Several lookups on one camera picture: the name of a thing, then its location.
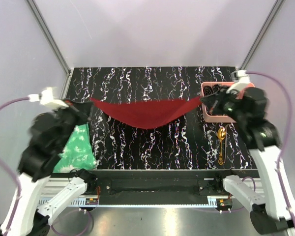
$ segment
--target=silver metal floor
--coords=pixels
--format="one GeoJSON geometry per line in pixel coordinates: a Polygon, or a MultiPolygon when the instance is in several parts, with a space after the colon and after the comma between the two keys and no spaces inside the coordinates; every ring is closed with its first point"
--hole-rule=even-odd
{"type": "MultiPolygon", "coordinates": [[[[240,207],[235,200],[234,209],[240,207]]],[[[67,208],[55,229],[78,234],[87,216],[67,208]]],[[[246,210],[231,214],[203,213],[193,208],[97,208],[91,212],[93,228],[86,236],[258,236],[246,210]]],[[[52,230],[48,236],[56,236],[52,230]]]]}

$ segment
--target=cable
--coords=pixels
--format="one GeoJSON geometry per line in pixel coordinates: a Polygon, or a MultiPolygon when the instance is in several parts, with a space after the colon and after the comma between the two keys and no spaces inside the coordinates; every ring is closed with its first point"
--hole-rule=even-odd
{"type": "Polygon", "coordinates": [[[72,170],[69,172],[69,174],[72,173],[73,171],[77,172],[76,169],[72,169],[72,170]]]}
{"type": "Polygon", "coordinates": [[[286,150],[286,146],[287,146],[288,140],[290,138],[290,132],[291,132],[292,117],[293,117],[293,114],[292,114],[292,112],[293,112],[292,99],[291,99],[289,93],[287,92],[286,88],[283,86],[283,84],[279,80],[275,79],[274,77],[269,76],[269,75],[264,74],[264,73],[261,73],[261,72],[255,72],[255,71],[247,71],[246,73],[249,74],[249,75],[264,76],[264,77],[267,77],[268,79],[271,79],[272,81],[274,81],[280,87],[280,89],[283,91],[283,93],[285,95],[285,98],[286,98],[286,101],[288,103],[288,107],[287,107],[288,108],[287,124],[285,126],[285,133],[284,133],[284,138],[283,138],[282,149],[281,149],[281,152],[280,152],[280,154],[279,154],[279,156],[277,158],[277,161],[276,161],[276,169],[277,169],[277,175],[278,175],[278,178],[279,178],[282,193],[283,193],[283,196],[284,196],[284,200],[285,200],[285,203],[286,203],[286,206],[287,206],[287,210],[289,211],[289,213],[291,215],[291,219],[292,219],[292,222],[293,222],[293,225],[294,225],[294,228],[295,228],[295,216],[294,216],[294,213],[292,212],[292,206],[291,206],[289,197],[287,195],[286,188],[284,186],[282,174],[280,172],[281,160],[283,159],[283,154],[284,154],[284,152],[286,150]]]}
{"type": "MultiPolygon", "coordinates": [[[[73,212],[76,212],[76,211],[81,211],[81,209],[73,210],[73,211],[67,213],[65,216],[67,216],[67,215],[69,215],[69,214],[71,214],[71,213],[73,213],[73,212]]],[[[84,214],[86,214],[86,213],[88,214],[88,223],[87,223],[87,225],[85,226],[85,228],[84,228],[80,233],[78,233],[77,235],[74,235],[74,236],[81,236],[81,235],[83,235],[83,234],[88,230],[88,228],[89,228],[89,226],[90,226],[90,224],[91,224],[91,219],[92,219],[92,217],[91,217],[91,214],[90,214],[87,210],[84,210],[84,214]]],[[[54,231],[54,233],[55,233],[56,235],[58,235],[58,236],[66,236],[66,235],[63,235],[63,234],[59,233],[59,232],[54,228],[54,225],[52,225],[50,228],[52,229],[52,231],[54,231]]]]}
{"type": "MultiPolygon", "coordinates": [[[[252,181],[252,183],[253,183],[253,185],[254,185],[254,192],[256,192],[256,182],[255,182],[255,180],[252,178],[252,177],[250,177],[250,176],[246,176],[245,178],[243,178],[241,181],[245,181],[246,179],[251,179],[251,181],[252,181]]],[[[235,210],[230,210],[230,211],[216,211],[216,210],[205,210],[205,209],[199,209],[199,208],[194,208],[194,210],[197,210],[197,211],[201,211],[201,212],[206,212],[206,213],[223,213],[223,214],[225,214],[225,213],[231,213],[231,212],[238,212],[238,211],[241,211],[241,210],[243,210],[245,207],[243,206],[243,207],[241,207],[241,208],[239,208],[239,209],[235,209],[235,210]]]]}
{"type": "MultiPolygon", "coordinates": [[[[18,99],[14,99],[14,100],[11,100],[9,102],[6,102],[4,104],[2,104],[0,106],[0,111],[13,104],[13,103],[16,103],[16,102],[21,102],[21,101],[26,101],[26,100],[29,100],[30,98],[28,97],[23,97],[23,98],[18,98],[18,99]]],[[[11,216],[10,216],[10,219],[8,220],[8,223],[6,225],[6,229],[3,233],[3,236],[6,236],[7,233],[9,232],[10,230],[10,227],[12,225],[12,221],[13,221],[13,218],[14,218],[14,215],[15,215],[15,212],[16,212],[16,209],[18,207],[18,204],[19,204],[19,200],[20,200],[20,197],[21,197],[21,183],[20,183],[20,180],[18,178],[18,176],[13,172],[13,170],[11,170],[11,168],[5,164],[5,162],[3,160],[0,159],[0,167],[11,177],[11,179],[14,181],[14,183],[16,184],[17,186],[17,192],[16,192],[16,198],[15,198],[15,202],[14,202],[14,206],[13,206],[13,209],[12,209],[12,212],[11,212],[11,216]]]]}

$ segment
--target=black marble table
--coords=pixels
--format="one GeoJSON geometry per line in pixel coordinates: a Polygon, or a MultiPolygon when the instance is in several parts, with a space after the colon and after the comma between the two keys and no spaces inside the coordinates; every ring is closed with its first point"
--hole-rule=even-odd
{"type": "MultiPolygon", "coordinates": [[[[234,67],[75,68],[67,98],[109,103],[191,99],[205,81],[231,81],[234,67]]],[[[223,123],[206,123],[198,107],[156,129],[134,128],[94,109],[90,143],[98,169],[251,169],[255,164],[233,124],[227,134],[227,158],[217,163],[223,123]]]]}

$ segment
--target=gold spoon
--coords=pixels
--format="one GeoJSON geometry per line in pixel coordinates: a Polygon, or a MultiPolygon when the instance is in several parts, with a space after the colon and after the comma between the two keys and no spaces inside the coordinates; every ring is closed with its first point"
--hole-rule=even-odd
{"type": "Polygon", "coordinates": [[[221,141],[221,152],[220,152],[220,158],[218,159],[218,164],[222,166],[224,164],[223,160],[223,153],[222,153],[222,144],[223,144],[223,139],[226,137],[226,130],[224,127],[220,127],[218,132],[217,132],[217,137],[221,141]]]}

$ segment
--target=white clamp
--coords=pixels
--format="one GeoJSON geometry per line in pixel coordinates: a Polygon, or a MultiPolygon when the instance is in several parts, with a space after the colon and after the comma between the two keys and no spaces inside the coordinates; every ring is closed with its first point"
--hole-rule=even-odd
{"type": "Polygon", "coordinates": [[[64,101],[54,98],[52,87],[47,87],[41,92],[41,94],[30,94],[29,101],[40,101],[41,105],[46,106],[52,110],[69,107],[64,101]]]}
{"type": "Polygon", "coordinates": [[[238,70],[231,74],[233,83],[226,91],[226,93],[230,93],[232,90],[236,90],[238,92],[242,91],[248,84],[250,84],[250,77],[247,75],[245,70],[238,70]]]}

